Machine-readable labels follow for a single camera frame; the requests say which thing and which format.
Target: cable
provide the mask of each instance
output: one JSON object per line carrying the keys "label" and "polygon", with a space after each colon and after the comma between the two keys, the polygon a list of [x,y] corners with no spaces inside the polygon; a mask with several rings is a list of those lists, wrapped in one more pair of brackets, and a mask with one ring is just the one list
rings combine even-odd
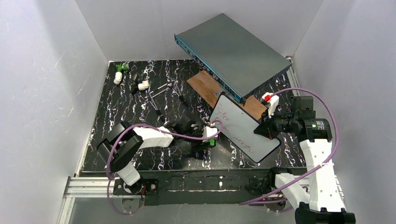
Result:
{"label": "cable", "polygon": [[[309,94],[315,96],[316,98],[318,98],[318,99],[323,103],[323,106],[325,106],[325,108],[327,109],[327,111],[328,111],[328,113],[329,113],[329,115],[330,115],[330,118],[331,118],[331,120],[332,120],[332,122],[333,122],[333,125],[334,125],[334,138],[335,138],[335,139],[334,139],[334,149],[333,149],[332,152],[330,153],[329,157],[327,157],[327,159],[325,159],[325,161],[323,161],[323,163],[327,163],[328,161],[330,161],[330,160],[332,159],[332,157],[334,156],[334,154],[336,153],[337,148],[338,148],[338,128],[337,128],[337,124],[336,124],[336,122],[335,122],[335,118],[334,118],[334,116],[333,116],[333,113],[331,112],[331,110],[330,110],[330,108],[328,107],[328,105],[324,102],[324,100],[323,100],[320,96],[318,96],[316,93],[314,93],[314,92],[312,92],[312,91],[310,91],[310,90],[306,90],[306,89],[302,89],[302,88],[287,88],[287,89],[284,89],[284,90],[280,90],[280,91],[278,91],[278,92],[275,92],[274,94],[271,95],[271,97],[273,97],[273,96],[275,96],[275,95],[278,95],[278,94],[280,94],[280,93],[282,93],[282,92],[292,91],[292,90],[299,90],[299,91],[307,92],[307,93],[309,93]],[[322,167],[321,165],[316,166],[316,167],[313,168],[312,170],[310,170],[310,171],[306,172],[305,174],[299,176],[298,178],[294,179],[293,181],[291,181],[291,182],[289,182],[289,183],[287,183],[287,184],[285,184],[285,185],[283,185],[283,186],[281,186],[281,187],[279,187],[279,188],[277,188],[277,189],[275,189],[275,190],[269,192],[268,194],[265,194],[265,195],[263,195],[263,196],[261,196],[261,197],[258,197],[258,198],[255,198],[255,199],[252,199],[252,200],[249,200],[249,201],[246,201],[246,202],[241,202],[241,203],[239,203],[239,205],[250,204],[250,203],[252,203],[252,202],[256,202],[256,201],[262,200],[262,199],[264,199],[264,198],[267,198],[267,197],[269,197],[269,196],[272,195],[272,194],[276,194],[276,193],[278,193],[279,191],[281,191],[281,190],[283,190],[283,189],[285,189],[285,188],[291,186],[292,184],[297,183],[298,181],[300,181],[301,179],[305,178],[306,176],[308,176],[308,175],[310,175],[310,174],[313,174],[314,172],[316,172],[317,170],[319,170],[321,167]]]}
{"label": "cable", "polygon": [[270,211],[271,211],[271,212],[275,212],[275,213],[281,213],[281,212],[290,211],[290,210],[292,210],[292,209],[293,209],[293,207],[290,206],[290,207],[288,207],[288,208],[286,208],[286,209],[283,209],[283,210],[280,210],[280,211],[278,211],[278,210],[276,210],[276,211],[270,210]]}
{"label": "cable", "polygon": [[274,200],[274,201],[265,201],[265,202],[252,202],[249,203],[249,205],[251,204],[276,204],[276,203],[281,203],[281,202],[285,202],[287,201],[287,199],[281,199],[281,200]]}
{"label": "cable", "polygon": [[109,179],[109,183],[107,184],[107,192],[106,192],[106,195],[107,195],[107,201],[109,202],[109,204],[110,204],[110,206],[112,207],[112,209],[113,209],[114,211],[116,211],[117,213],[122,214],[122,215],[131,215],[131,214],[134,214],[135,212],[139,211],[139,210],[144,206],[144,203],[143,203],[143,205],[142,205],[141,207],[139,207],[138,209],[136,209],[136,210],[134,210],[134,211],[131,211],[131,212],[122,212],[122,211],[119,211],[118,209],[116,209],[116,207],[112,204],[112,202],[111,202],[111,200],[110,200],[110,194],[109,194],[110,183],[111,183],[111,181],[114,180],[114,178],[117,176],[116,173],[110,174],[110,163],[111,163],[111,158],[113,157],[113,154],[114,154],[114,151],[115,151],[116,146],[118,145],[118,143],[120,142],[120,140],[122,139],[122,137],[124,137],[124,135],[125,135],[128,131],[130,131],[131,129],[133,129],[133,128],[135,128],[135,127],[148,127],[148,128],[152,128],[152,129],[154,129],[154,130],[157,130],[157,131],[162,132],[162,133],[165,133],[165,134],[170,134],[170,135],[173,135],[173,136],[182,137],[182,138],[186,138],[186,139],[192,139],[192,140],[207,140],[207,139],[212,139],[212,138],[214,138],[216,135],[219,135],[219,134],[221,133],[221,130],[223,130],[223,122],[221,122],[221,120],[216,119],[216,120],[213,121],[213,123],[220,123],[220,129],[219,129],[214,135],[212,135],[212,136],[210,136],[210,137],[202,137],[202,138],[191,137],[191,136],[188,136],[188,135],[182,135],[182,134],[177,134],[177,133],[172,133],[172,132],[165,132],[165,131],[160,130],[160,129],[156,128],[156,127],[153,127],[153,126],[150,126],[150,125],[146,125],[146,124],[136,124],[136,125],[132,125],[132,126],[128,127],[127,129],[125,129],[125,131],[123,131],[123,132],[121,133],[121,135],[117,138],[117,140],[116,140],[115,143],[113,144],[113,147],[112,147],[112,149],[111,149],[111,151],[110,151],[110,154],[109,154],[109,158],[107,159],[107,163],[106,163],[106,175],[107,175],[107,178]]}

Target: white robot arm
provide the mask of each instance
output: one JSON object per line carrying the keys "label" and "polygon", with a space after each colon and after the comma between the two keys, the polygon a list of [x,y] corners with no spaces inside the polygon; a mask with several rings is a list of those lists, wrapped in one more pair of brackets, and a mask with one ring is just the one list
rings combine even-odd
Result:
{"label": "white robot arm", "polygon": [[[184,115],[178,122],[169,123],[158,128],[159,130],[144,127],[132,128],[121,138],[121,141],[116,146],[110,163],[110,171],[117,173],[126,185],[132,186],[140,180],[140,175],[131,162],[133,156],[139,150],[151,147],[169,147],[178,144],[182,140],[191,142],[193,147],[202,145],[202,140],[173,137],[171,134],[163,133],[162,131],[191,137],[208,138],[218,132],[217,128],[213,126],[199,119],[195,120],[190,115]],[[107,162],[111,148],[116,144],[115,141],[129,127],[130,125],[127,122],[119,123],[98,144],[96,149],[103,161]]]}
{"label": "white robot arm", "polygon": [[[271,95],[267,92],[260,100],[268,110],[262,114],[254,133],[269,139],[276,138],[280,132],[293,133],[304,153],[307,171],[322,167],[308,176],[309,194],[299,182],[282,190],[295,210],[296,223],[356,223],[354,214],[345,210],[338,192],[332,160],[322,164],[332,150],[332,133],[326,119],[316,118],[313,97],[291,97],[289,112],[278,106],[277,96]],[[293,180],[295,176],[286,169],[272,168],[266,184],[268,188],[280,188]]]}

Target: whiteboard frame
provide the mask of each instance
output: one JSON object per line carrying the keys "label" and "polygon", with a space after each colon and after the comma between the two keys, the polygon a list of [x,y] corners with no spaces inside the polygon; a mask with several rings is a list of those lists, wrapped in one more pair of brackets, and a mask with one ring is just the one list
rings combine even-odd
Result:
{"label": "whiteboard frame", "polygon": [[[217,98],[216,104],[215,104],[215,106],[214,106],[214,108],[213,108],[213,111],[212,111],[212,113],[211,113],[211,115],[210,115],[210,118],[209,118],[210,121],[212,121],[213,112],[214,112],[214,110],[217,108],[217,103],[220,101],[220,98],[221,98],[222,96],[226,97],[226,98],[227,98],[228,100],[230,100],[233,104],[235,104],[240,110],[242,110],[246,115],[248,115],[252,120],[254,120],[254,121],[257,123],[257,126],[260,124],[258,120],[254,119],[252,115],[250,115],[249,113],[247,113],[239,104],[237,104],[233,99],[231,99],[231,98],[230,98],[226,93],[224,93],[224,92],[222,92],[222,93],[220,94],[220,96]],[[230,138],[228,138],[228,139],[234,144],[234,146],[236,146],[239,150],[241,150],[250,160],[252,160],[252,161],[255,162],[255,163],[260,163],[261,161],[263,161],[263,160],[264,160],[265,158],[267,158],[270,154],[272,154],[277,148],[279,148],[279,147],[281,146],[281,144],[282,144],[281,140],[280,140],[278,137],[276,137],[275,139],[279,141],[279,145],[276,146],[274,149],[272,149],[272,150],[271,150],[266,156],[264,156],[261,160],[259,160],[259,161],[254,161],[247,153],[245,153],[245,152],[243,151],[243,149],[241,149],[241,148],[238,147],[238,144],[236,144],[232,139],[230,139]]]}

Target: black and white speckled mat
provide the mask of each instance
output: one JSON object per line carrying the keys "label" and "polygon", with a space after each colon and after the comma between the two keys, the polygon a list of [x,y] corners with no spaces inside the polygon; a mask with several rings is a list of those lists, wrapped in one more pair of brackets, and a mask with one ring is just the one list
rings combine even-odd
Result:
{"label": "black and white speckled mat", "polygon": [[[122,83],[113,83],[116,73],[116,64],[128,63],[130,71],[125,72]],[[103,86],[102,95],[92,127],[91,138],[88,144],[82,172],[103,173],[105,163],[96,154],[96,145],[103,136],[121,121],[130,124],[147,123],[153,126],[162,126],[155,110],[148,102],[148,92],[131,94],[131,76],[139,74],[142,79],[150,82],[150,88],[159,86],[175,79],[189,102],[186,108],[172,93],[172,90],[155,98],[161,108],[166,121],[175,120],[182,114],[189,112],[195,116],[208,120],[211,114],[209,105],[187,84],[187,80],[200,71],[199,65],[193,60],[168,61],[141,61],[110,63],[107,77]],[[264,88],[255,90],[256,98],[265,92],[275,92],[290,87],[286,75],[268,81]],[[286,96],[289,91],[280,96],[280,105],[289,106]],[[133,163],[138,170],[203,170],[203,169],[238,169],[238,168],[269,168],[274,166],[300,167],[305,166],[301,149],[295,144],[296,139],[289,134],[281,134],[281,146],[270,154],[261,163],[254,163],[235,147],[224,135],[220,135],[214,148],[207,148],[200,152],[191,152],[191,146],[183,142],[170,148],[151,148],[138,151]]]}

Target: white bottle cap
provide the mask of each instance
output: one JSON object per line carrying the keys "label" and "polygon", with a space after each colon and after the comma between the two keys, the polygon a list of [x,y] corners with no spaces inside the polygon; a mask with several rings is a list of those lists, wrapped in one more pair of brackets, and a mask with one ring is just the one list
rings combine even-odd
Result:
{"label": "white bottle cap", "polygon": [[117,71],[117,72],[115,73],[114,83],[115,83],[116,85],[118,85],[118,84],[121,83],[121,80],[122,80],[122,73],[119,72],[119,71]]}
{"label": "white bottle cap", "polygon": [[144,85],[142,83],[139,83],[137,85],[137,87],[139,88],[139,90],[145,90],[146,88],[144,88]]}

